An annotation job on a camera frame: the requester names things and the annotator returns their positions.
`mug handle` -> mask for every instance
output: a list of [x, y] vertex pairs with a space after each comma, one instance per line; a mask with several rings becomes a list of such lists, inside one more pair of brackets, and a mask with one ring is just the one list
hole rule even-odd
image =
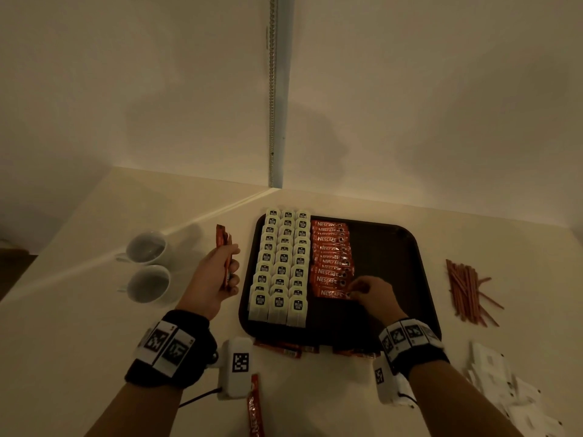
[[125, 253], [118, 253], [114, 256], [117, 262], [132, 262], [129, 260], [129, 257]]

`forearm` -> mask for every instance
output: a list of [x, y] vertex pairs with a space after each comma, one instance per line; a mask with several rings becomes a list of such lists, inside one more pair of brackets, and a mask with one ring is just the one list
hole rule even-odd
[[86, 436], [167, 436], [181, 397], [182, 390], [173, 386], [142, 388], [126, 383]]
[[521, 433], [444, 361], [416, 365], [409, 383], [432, 437], [521, 437]]

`hand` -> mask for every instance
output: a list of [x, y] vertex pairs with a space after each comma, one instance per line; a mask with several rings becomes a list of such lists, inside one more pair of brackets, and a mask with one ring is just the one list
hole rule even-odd
[[233, 274], [239, 269], [239, 263], [234, 259], [229, 265], [231, 277], [228, 287], [226, 290], [222, 290], [222, 286], [224, 264], [227, 258], [240, 252], [239, 246], [234, 243], [215, 248], [205, 256], [198, 264], [198, 268], [178, 305], [176, 305], [176, 309], [190, 311], [212, 320], [219, 313], [220, 303], [239, 292], [237, 287], [239, 277]]
[[391, 284], [379, 277], [361, 276], [348, 286], [348, 291], [350, 299], [358, 301], [385, 327], [407, 317], [395, 298]]

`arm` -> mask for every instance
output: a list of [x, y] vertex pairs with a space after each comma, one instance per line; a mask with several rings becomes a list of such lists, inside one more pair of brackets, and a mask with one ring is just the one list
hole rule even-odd
[[[239, 278], [232, 274], [239, 268], [236, 260], [229, 266], [229, 290], [220, 289], [227, 257], [239, 252], [237, 244], [212, 250], [200, 261], [176, 308], [213, 319], [219, 313], [221, 302], [239, 291]], [[182, 390], [173, 386], [143, 388], [126, 383], [86, 436], [167, 436], [181, 397]]]
[[[390, 284], [372, 276], [356, 279], [350, 298], [389, 326], [407, 317]], [[409, 384], [432, 437], [521, 437], [521, 433], [459, 372], [444, 361], [416, 365]]]

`white mug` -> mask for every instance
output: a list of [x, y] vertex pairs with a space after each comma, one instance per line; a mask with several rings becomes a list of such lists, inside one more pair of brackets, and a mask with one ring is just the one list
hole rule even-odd
[[146, 231], [132, 239], [125, 253], [115, 256], [120, 262], [134, 262], [140, 265], [167, 265], [172, 253], [166, 237], [158, 231]]
[[126, 286], [118, 291], [127, 293], [131, 301], [164, 307], [178, 298], [175, 279], [166, 267], [148, 265], [139, 269]]

